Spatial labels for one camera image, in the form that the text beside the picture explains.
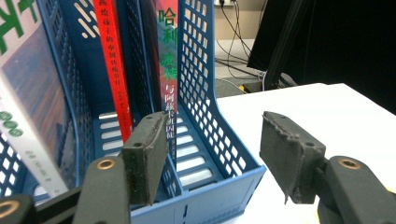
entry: black monitor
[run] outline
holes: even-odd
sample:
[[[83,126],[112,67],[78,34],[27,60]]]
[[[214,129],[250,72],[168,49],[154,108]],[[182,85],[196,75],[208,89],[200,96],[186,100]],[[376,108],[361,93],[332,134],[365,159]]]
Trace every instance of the black monitor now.
[[[267,71],[268,89],[280,73],[299,85],[346,83],[396,114],[395,8],[393,0],[267,0],[247,66]]]

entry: white desk surface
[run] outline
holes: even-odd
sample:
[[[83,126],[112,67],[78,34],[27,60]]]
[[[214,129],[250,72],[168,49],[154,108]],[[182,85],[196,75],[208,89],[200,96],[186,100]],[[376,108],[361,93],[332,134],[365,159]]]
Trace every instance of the white desk surface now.
[[[367,164],[385,187],[396,190],[396,116],[345,84],[312,84],[218,99],[223,117],[259,157],[262,113],[294,120],[326,146],[326,158],[348,156]],[[267,171],[245,214],[225,223],[318,223],[315,204],[284,204]]]

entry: white book cover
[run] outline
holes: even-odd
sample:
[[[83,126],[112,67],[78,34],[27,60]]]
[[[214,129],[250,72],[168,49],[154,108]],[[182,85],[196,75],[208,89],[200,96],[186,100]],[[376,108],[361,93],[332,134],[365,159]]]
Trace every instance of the white book cover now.
[[[64,147],[74,146],[69,123],[36,2],[1,1],[0,132],[49,196],[66,192],[73,182],[58,166]]]

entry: blue plastic magazine file holder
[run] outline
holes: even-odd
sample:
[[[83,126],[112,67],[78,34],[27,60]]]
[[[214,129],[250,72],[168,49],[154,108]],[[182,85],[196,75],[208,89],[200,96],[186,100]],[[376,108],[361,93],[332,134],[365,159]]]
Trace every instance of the blue plastic magazine file holder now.
[[[74,155],[78,186],[91,161],[117,154],[122,145],[117,118],[111,116],[114,105],[104,57],[93,28],[95,20],[88,20],[93,11],[90,1],[37,3],[70,107],[77,139]],[[132,62],[126,69],[133,71],[133,93],[142,95],[133,102],[139,106],[134,111],[138,118],[156,108],[150,99],[140,1],[124,3],[128,30],[120,31],[129,39],[122,43],[129,42],[125,48],[130,46],[124,52],[129,52],[126,61]],[[133,223],[219,223],[236,217],[244,213],[266,170],[218,110],[214,89],[214,12],[213,0],[179,1],[177,165],[168,155],[155,204],[133,206]],[[33,194],[34,179],[7,142],[0,138],[0,143],[0,164],[4,160],[10,163],[7,169],[0,167],[6,180],[0,181],[1,195]],[[8,181],[11,176],[15,178],[13,183]]]

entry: book spine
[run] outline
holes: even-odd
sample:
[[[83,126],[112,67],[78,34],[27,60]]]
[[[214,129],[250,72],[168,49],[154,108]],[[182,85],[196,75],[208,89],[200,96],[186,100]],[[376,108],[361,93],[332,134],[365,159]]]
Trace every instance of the book spine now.
[[[93,7],[114,106],[120,123],[121,137],[122,141],[126,142],[132,133],[133,119],[123,66],[117,10],[113,0],[93,0]]]
[[[166,138],[174,165],[177,161],[177,0],[156,0],[162,110],[169,116]]]
[[[37,182],[54,197],[68,191],[59,167],[49,155],[35,125],[0,74],[0,131]]]

